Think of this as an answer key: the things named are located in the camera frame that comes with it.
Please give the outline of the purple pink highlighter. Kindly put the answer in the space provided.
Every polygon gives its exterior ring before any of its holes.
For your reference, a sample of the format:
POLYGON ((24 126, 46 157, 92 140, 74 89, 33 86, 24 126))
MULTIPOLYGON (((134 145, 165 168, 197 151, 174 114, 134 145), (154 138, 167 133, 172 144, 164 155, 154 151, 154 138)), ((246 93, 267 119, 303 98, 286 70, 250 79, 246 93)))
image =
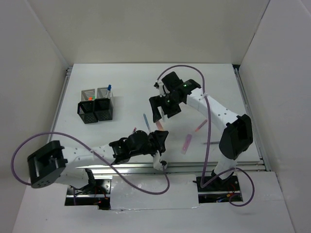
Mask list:
POLYGON ((192 140, 192 134, 189 133, 189 134, 187 134, 187 136, 185 138, 185 141, 184 141, 184 144, 182 146, 182 150, 181 150, 182 154, 186 154, 187 153, 187 150, 189 148, 191 140, 192 140))

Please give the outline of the blue whiteboard marker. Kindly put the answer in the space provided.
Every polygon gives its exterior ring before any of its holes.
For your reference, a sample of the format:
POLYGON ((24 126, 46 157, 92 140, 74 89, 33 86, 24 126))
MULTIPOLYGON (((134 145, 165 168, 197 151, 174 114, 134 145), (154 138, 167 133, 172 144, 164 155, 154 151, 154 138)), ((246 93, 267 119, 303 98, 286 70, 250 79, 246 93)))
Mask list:
POLYGON ((110 96, 111 96, 111 88, 112 88, 112 86, 109 84, 108 85, 108 87, 107 87, 107 92, 106 92, 106 98, 110 98, 110 96))

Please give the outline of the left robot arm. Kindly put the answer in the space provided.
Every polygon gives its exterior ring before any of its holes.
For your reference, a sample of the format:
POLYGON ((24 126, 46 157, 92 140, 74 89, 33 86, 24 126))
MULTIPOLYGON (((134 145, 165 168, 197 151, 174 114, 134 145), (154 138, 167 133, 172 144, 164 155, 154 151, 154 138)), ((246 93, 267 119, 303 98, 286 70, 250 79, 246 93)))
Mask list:
POLYGON ((161 155, 166 150, 168 134, 168 131, 146 133, 138 130, 128 137, 95 148, 84 144, 80 148, 71 148, 62 146, 59 140, 51 141, 27 158, 31 187, 43 188, 59 183, 89 194, 96 188, 89 166, 125 164, 139 155, 152 156, 154 169, 163 170, 167 162, 161 155))

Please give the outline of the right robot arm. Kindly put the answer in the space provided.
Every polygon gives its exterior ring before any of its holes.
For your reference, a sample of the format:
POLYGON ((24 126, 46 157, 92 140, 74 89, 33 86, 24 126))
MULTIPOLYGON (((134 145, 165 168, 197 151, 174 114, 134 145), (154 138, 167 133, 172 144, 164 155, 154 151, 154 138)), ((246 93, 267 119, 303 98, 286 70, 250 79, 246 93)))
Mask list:
POLYGON ((175 72, 157 81, 154 87, 159 95, 149 99, 153 122, 161 119, 159 108, 171 118, 181 112, 179 105, 184 103, 204 115, 221 132, 219 149, 222 155, 212 171, 212 185, 217 190, 224 190, 233 175, 237 158, 253 143, 251 118, 230 111, 207 95, 199 83, 193 79, 183 81, 175 72))

